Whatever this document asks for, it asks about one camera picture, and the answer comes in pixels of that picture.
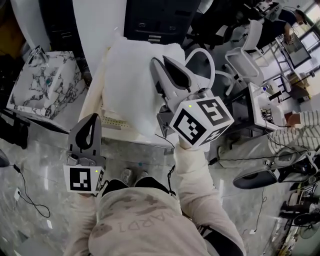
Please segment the faucet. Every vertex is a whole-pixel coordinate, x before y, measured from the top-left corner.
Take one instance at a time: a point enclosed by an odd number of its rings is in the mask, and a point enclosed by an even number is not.
[[[29,62],[28,64],[30,65],[32,63],[32,61],[34,60],[34,58],[39,55],[40,59],[42,60],[42,63],[46,64],[49,67],[49,58],[46,55],[44,49],[42,49],[42,47],[39,45],[36,48],[34,48],[29,55]]]

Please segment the white towel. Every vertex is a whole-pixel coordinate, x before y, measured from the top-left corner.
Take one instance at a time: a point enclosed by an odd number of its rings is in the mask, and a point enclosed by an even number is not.
[[[115,112],[144,136],[157,128],[157,113],[164,104],[150,72],[152,58],[163,56],[185,65],[185,52],[177,43],[162,45],[118,38],[110,48],[105,66],[103,106]]]

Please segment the striped shirt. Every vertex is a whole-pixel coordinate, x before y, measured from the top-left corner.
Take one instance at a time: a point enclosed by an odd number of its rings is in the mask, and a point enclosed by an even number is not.
[[[287,127],[270,133],[271,140],[268,146],[273,154],[278,153],[288,146],[292,141],[296,140],[294,145],[316,151],[320,145],[320,110],[305,111],[300,113],[300,123],[304,128]]]

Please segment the marble sink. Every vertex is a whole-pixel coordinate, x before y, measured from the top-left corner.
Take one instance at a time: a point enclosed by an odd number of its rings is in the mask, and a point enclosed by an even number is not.
[[[7,108],[69,131],[87,94],[72,51],[30,55],[12,89]]]

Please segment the chair backrest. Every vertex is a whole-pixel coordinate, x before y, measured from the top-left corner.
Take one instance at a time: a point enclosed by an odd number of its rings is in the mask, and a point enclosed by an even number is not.
[[[263,25],[257,20],[250,20],[249,34],[242,46],[242,50],[250,51],[257,47],[262,33]]]

